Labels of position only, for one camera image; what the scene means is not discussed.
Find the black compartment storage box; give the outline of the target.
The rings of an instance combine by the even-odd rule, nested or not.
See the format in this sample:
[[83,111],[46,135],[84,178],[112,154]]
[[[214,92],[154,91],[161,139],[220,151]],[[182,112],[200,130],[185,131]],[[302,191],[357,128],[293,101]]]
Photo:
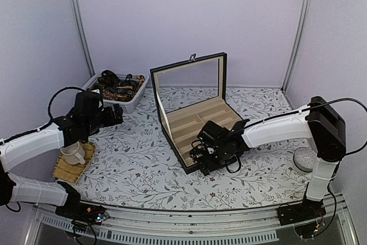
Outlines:
[[216,151],[224,168],[238,164],[248,150],[241,138],[248,120],[225,100],[227,54],[192,54],[150,74],[163,134],[185,173],[200,171],[196,149]]

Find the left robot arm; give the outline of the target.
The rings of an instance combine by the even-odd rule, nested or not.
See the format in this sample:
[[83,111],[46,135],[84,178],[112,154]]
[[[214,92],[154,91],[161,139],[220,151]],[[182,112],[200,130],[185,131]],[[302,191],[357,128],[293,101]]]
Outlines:
[[36,129],[1,140],[1,205],[41,203],[54,205],[63,217],[95,216],[103,207],[92,209],[81,202],[80,193],[64,181],[44,182],[11,173],[17,165],[43,153],[86,142],[103,127],[123,122],[123,110],[114,104],[105,107],[101,93],[76,88],[75,103],[64,116],[49,117]]

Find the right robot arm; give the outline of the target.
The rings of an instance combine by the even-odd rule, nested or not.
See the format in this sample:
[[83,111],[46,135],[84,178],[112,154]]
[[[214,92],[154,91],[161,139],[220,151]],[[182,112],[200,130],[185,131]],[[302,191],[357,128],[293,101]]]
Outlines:
[[238,120],[231,128],[206,122],[189,152],[200,164],[204,175],[240,161],[240,156],[259,146],[286,140],[305,142],[305,151],[314,159],[302,201],[289,207],[279,207],[283,224],[325,215],[323,198],[335,176],[338,163],[346,155],[345,120],[321,96],[294,111],[251,122]]

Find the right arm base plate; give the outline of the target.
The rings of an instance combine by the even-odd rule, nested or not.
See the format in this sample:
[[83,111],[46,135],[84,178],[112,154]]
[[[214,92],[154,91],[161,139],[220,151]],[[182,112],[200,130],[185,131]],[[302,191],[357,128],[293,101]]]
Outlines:
[[301,203],[282,204],[277,210],[280,225],[289,225],[321,218],[326,214],[323,201],[303,200]]

